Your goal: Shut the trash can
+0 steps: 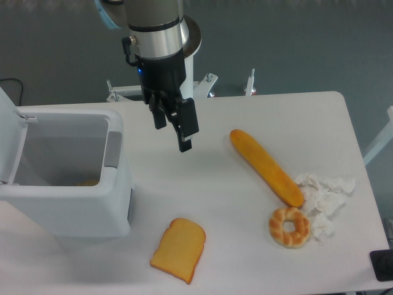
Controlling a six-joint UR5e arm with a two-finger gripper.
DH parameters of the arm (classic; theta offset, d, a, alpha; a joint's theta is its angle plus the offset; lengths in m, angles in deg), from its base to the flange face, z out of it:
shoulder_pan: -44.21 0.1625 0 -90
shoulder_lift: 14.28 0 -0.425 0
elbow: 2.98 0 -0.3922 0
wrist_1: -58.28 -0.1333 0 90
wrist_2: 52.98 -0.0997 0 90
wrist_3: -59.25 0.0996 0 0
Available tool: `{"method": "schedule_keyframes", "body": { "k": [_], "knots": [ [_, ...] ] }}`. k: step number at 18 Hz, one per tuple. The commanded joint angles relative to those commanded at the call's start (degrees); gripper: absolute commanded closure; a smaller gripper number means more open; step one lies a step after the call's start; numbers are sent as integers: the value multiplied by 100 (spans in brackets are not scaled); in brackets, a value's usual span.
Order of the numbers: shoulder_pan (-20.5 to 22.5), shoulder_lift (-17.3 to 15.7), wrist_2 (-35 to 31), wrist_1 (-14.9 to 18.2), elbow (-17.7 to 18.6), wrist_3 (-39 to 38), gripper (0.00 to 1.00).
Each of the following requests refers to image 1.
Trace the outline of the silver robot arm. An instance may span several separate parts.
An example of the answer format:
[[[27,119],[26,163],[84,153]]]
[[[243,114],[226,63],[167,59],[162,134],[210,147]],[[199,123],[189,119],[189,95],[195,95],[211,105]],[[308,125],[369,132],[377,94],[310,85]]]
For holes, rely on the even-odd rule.
[[[126,62],[138,70],[144,102],[156,129],[170,122],[179,150],[191,149],[199,131],[195,102],[181,87],[187,78],[180,1],[98,1],[118,27],[130,33],[122,39]]]

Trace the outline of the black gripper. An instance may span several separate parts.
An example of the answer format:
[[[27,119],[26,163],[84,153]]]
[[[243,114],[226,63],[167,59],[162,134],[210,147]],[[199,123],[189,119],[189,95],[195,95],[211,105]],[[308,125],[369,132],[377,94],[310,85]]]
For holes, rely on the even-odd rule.
[[[137,55],[135,58],[142,95],[145,104],[149,104],[155,128],[166,127],[167,118],[175,129],[179,150],[190,150],[199,125],[194,99],[184,99],[180,91],[186,78],[184,53],[156,59]],[[165,110],[160,95],[165,97]]]

